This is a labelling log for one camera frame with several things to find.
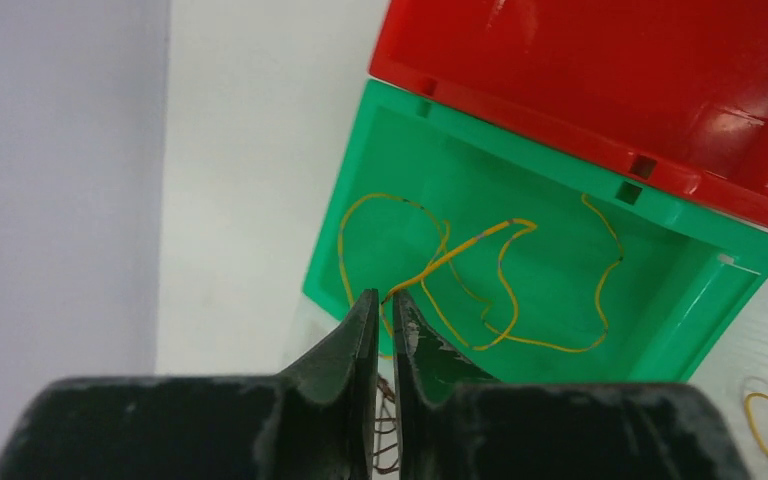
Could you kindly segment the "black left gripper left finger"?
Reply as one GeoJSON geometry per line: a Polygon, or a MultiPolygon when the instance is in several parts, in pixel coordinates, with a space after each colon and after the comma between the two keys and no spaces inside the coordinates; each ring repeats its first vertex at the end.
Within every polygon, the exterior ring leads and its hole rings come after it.
{"type": "Polygon", "coordinates": [[[0,479],[368,479],[373,418],[288,411],[279,372],[64,378],[18,419],[0,479]]]}

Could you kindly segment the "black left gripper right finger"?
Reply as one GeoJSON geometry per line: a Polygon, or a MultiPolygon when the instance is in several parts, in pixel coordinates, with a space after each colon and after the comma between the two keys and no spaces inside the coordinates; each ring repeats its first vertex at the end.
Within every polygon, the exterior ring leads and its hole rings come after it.
{"type": "Polygon", "coordinates": [[[719,410],[683,383],[504,383],[392,300],[404,479],[746,479],[719,410]]]}

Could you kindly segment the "green plastic bin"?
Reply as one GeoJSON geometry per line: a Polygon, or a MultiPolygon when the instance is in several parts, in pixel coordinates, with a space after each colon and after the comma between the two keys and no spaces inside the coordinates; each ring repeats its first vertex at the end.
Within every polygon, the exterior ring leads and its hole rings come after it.
{"type": "Polygon", "coordinates": [[[411,295],[507,382],[684,381],[768,278],[768,233],[369,81],[304,281],[411,295]]]}

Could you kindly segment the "red plastic bin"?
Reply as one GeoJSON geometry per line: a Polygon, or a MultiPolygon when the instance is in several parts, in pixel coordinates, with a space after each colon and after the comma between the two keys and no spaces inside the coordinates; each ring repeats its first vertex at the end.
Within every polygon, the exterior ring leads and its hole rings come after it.
{"type": "Polygon", "coordinates": [[[393,1],[369,71],[768,228],[768,1],[393,1]]]}

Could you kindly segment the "clear plastic bin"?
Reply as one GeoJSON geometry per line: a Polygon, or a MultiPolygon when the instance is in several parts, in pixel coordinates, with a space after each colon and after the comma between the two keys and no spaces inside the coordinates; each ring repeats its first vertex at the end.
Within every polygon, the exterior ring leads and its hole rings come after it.
{"type": "Polygon", "coordinates": [[[313,327],[302,330],[307,348],[279,372],[286,409],[309,418],[370,414],[378,393],[379,292],[362,291],[343,319],[313,327]]]}

